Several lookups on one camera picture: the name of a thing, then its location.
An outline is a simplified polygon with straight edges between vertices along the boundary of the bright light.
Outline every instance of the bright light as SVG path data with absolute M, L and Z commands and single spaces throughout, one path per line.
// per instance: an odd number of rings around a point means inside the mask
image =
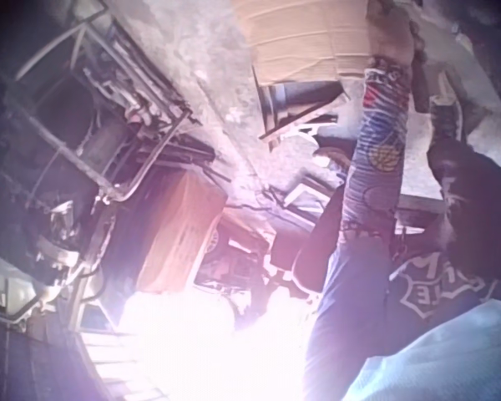
M 120 329 L 138 334 L 134 356 L 172 401 L 297 401 L 308 306 L 279 290 L 268 313 L 238 333 L 226 300 L 200 290 L 136 294 Z

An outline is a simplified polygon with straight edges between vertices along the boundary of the cardboard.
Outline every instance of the cardboard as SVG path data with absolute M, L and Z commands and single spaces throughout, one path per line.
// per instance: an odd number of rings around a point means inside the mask
M 367 0 L 232 0 L 260 86 L 363 76 Z
M 192 285 L 227 196 L 202 176 L 179 171 L 166 178 L 157 213 L 145 227 L 146 258 L 136 289 L 182 292 Z

